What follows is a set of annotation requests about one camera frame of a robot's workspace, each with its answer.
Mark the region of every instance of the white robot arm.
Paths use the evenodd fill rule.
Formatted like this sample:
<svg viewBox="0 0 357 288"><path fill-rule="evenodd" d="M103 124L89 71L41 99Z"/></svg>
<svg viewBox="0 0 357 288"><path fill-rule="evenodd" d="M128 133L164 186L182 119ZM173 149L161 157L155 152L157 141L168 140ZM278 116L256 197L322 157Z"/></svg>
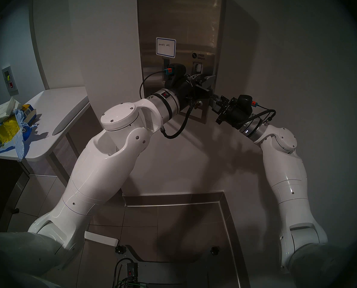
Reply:
<svg viewBox="0 0 357 288"><path fill-rule="evenodd" d="M28 233L0 234L0 251L11 269L41 275L53 266L62 268L68 264L84 244L90 218L120 189L150 137L158 130L167 138L176 137L185 127L195 101L204 98L211 98L210 106L219 115L217 123L229 123L263 151L267 180L277 197L282 219L281 267L287 269L291 256L300 247L327 242L309 208L306 172L295 152L294 135L252 115L250 96L219 98L208 89L213 83L209 76L191 79L180 64L171 64L168 69L173 74L165 83L166 89L136 103L116 105L102 115L104 130L88 142L62 198L51 212L38 218ZM163 124L188 105L180 130L173 136L166 135ZM46 252L39 254L41 248Z"/></svg>

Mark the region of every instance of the handwritten label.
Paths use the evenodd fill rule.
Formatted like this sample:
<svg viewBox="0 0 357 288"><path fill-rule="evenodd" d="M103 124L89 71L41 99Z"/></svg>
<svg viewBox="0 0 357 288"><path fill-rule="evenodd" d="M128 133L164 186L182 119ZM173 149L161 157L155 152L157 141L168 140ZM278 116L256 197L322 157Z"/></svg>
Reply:
<svg viewBox="0 0 357 288"><path fill-rule="evenodd" d="M176 39L156 38L156 54L159 56L176 57Z"/></svg>

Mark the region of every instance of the yellow package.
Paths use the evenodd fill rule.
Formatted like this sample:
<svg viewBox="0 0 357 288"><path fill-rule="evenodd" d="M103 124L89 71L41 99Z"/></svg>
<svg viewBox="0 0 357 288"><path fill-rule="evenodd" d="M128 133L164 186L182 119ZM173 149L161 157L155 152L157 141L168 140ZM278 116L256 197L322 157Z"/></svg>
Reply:
<svg viewBox="0 0 357 288"><path fill-rule="evenodd" d="M8 117L0 126L0 143L5 144L11 141L20 130L15 115Z"/></svg>

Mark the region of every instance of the cable connector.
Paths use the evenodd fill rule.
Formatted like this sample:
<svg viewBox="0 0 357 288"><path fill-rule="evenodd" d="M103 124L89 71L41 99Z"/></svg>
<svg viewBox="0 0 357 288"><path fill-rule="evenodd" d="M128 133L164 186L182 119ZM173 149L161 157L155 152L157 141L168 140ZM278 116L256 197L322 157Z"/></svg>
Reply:
<svg viewBox="0 0 357 288"><path fill-rule="evenodd" d="M173 68L166 68L166 69L164 69L164 73L166 75L173 75L174 74L174 70L173 70Z"/></svg>

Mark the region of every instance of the label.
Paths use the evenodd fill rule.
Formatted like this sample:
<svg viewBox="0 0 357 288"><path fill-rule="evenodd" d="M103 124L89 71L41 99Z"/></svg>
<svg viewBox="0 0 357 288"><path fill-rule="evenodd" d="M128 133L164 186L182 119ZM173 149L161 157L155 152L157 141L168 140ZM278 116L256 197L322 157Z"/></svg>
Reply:
<svg viewBox="0 0 357 288"><path fill-rule="evenodd" d="M159 56L167 56L169 58L175 58L176 39L156 37L156 54Z"/></svg>
<svg viewBox="0 0 357 288"><path fill-rule="evenodd" d="M203 53L192 53L192 58L198 59L198 60L205 60L205 55Z"/></svg>

